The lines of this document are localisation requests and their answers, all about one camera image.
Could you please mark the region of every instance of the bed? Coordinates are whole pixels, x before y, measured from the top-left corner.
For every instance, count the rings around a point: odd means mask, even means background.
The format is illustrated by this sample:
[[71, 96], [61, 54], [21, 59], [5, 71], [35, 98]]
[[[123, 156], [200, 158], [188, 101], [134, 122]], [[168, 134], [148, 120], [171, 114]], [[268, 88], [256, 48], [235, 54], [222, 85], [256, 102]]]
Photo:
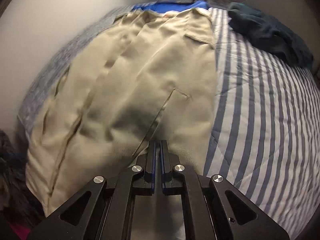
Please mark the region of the bed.
[[[131, 8], [110, 11], [45, 66], [19, 111], [27, 138], [51, 85], [71, 59]], [[225, 176], [295, 239], [320, 203], [319, 90], [309, 70], [252, 47], [229, 27], [226, 10], [210, 11], [218, 85], [203, 174]]]

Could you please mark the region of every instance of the beige trousers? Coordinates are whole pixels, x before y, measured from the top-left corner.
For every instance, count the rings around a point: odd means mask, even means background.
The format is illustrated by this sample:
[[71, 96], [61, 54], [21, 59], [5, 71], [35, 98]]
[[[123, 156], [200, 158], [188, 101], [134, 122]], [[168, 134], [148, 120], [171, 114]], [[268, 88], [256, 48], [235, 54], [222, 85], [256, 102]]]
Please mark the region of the beige trousers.
[[216, 86], [210, 17], [135, 11], [79, 53], [33, 128], [27, 185], [48, 216], [90, 179], [115, 176], [151, 139], [203, 172]]

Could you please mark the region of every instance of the dark towel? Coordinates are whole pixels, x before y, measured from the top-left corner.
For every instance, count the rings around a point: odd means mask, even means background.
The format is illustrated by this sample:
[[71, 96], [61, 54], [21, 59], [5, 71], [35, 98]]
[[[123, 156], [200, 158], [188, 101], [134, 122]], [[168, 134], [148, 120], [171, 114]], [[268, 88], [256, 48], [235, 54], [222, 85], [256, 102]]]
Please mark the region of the dark towel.
[[242, 3], [231, 3], [229, 25], [250, 43], [276, 55], [289, 66], [311, 69], [313, 55], [303, 39], [276, 18]]

